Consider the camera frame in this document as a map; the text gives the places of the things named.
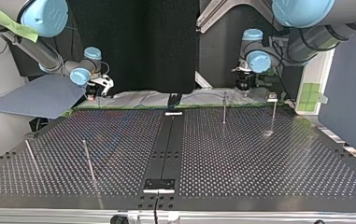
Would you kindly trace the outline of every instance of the vertical metal pin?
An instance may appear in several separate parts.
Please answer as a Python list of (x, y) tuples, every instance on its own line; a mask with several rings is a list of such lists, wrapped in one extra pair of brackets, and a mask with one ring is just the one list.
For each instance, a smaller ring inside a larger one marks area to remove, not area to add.
[(85, 156), (86, 156), (86, 159), (88, 162), (88, 167), (90, 168), (91, 176), (92, 176), (93, 180), (96, 181), (95, 174), (93, 173), (93, 163), (91, 162), (90, 151), (88, 150), (88, 147), (87, 147), (87, 141), (82, 140), (82, 145), (84, 146)]
[(30, 143), (28, 140), (25, 140), (25, 144), (26, 144), (26, 147), (28, 148), (29, 150), (29, 153), (30, 153), (30, 157), (32, 158), (32, 160), (35, 160), (35, 154), (33, 154), (33, 151), (32, 151), (32, 148), (30, 146)]
[(223, 98), (223, 107), (224, 107), (224, 111), (223, 111), (223, 124), (226, 123), (226, 118), (227, 118), (227, 96), (226, 96), (226, 92), (224, 92), (224, 98)]
[(277, 113), (277, 102), (274, 102), (273, 120), (276, 118), (276, 113)]
[(224, 114), (223, 114), (223, 124), (226, 123), (226, 113), (227, 113), (227, 106), (224, 106)]

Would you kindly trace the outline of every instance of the black curtain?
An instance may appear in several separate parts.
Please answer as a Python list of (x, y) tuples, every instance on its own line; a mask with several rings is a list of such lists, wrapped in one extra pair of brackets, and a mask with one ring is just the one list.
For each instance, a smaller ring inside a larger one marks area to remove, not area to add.
[(113, 93), (189, 93), (195, 85), (197, 0), (70, 0), (84, 48), (98, 47)]

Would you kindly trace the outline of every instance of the optical breadboard table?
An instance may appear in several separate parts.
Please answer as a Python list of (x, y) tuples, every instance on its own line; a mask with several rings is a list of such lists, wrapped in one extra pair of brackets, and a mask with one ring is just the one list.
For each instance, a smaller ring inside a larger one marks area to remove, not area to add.
[[(356, 213), (356, 158), (290, 109), (182, 112), (59, 120), (0, 156), (0, 209)], [(173, 192), (145, 193), (157, 179)]]

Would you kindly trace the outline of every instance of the green tape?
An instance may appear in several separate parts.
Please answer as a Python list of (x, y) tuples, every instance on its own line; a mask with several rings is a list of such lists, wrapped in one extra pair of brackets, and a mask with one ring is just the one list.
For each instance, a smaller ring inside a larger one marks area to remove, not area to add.
[(320, 83), (304, 83), (297, 110), (314, 112), (320, 100)]

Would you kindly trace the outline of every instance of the green sticky note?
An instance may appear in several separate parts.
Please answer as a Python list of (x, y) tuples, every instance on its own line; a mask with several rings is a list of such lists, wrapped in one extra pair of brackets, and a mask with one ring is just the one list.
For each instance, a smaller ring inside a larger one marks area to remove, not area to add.
[(319, 92), (311, 92), (307, 98), (310, 103), (317, 103), (320, 100)]
[(8, 28), (8, 30), (12, 31), (14, 34), (30, 39), (33, 42), (36, 42), (38, 39), (37, 30), (29, 26), (24, 26), (15, 22), (6, 13), (2, 12), (1, 10), (0, 10), (0, 25)]
[(317, 108), (317, 103), (308, 103), (306, 105), (306, 112), (314, 112), (315, 109)]
[(320, 91), (320, 84), (319, 83), (312, 83), (311, 91)]
[(303, 84), (302, 92), (310, 92), (312, 87), (312, 83)]

